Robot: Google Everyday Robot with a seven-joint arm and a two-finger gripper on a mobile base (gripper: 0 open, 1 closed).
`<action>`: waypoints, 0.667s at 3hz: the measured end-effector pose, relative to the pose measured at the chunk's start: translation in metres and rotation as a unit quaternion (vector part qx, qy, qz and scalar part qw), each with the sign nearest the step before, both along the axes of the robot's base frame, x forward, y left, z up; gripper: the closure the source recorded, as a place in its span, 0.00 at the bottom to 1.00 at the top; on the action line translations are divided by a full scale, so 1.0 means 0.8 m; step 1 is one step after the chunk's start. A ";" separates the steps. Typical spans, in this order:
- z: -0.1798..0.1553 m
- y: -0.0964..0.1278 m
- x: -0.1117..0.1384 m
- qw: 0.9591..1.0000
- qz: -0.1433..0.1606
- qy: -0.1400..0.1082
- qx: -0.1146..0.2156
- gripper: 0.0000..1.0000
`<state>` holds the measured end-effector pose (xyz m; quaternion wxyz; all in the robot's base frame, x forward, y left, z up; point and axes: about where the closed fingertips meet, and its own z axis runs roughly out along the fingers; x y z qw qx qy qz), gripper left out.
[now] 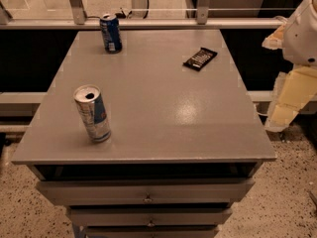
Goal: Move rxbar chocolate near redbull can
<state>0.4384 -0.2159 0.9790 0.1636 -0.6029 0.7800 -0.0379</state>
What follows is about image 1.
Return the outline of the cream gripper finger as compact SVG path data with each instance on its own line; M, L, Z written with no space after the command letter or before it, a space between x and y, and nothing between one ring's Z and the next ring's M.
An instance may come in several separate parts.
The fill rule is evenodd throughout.
M262 47L269 50L277 50L282 48L284 25L278 27L272 34L266 37L262 43Z
M316 94L316 66L295 65L289 73L280 72L274 83L264 128L282 132Z

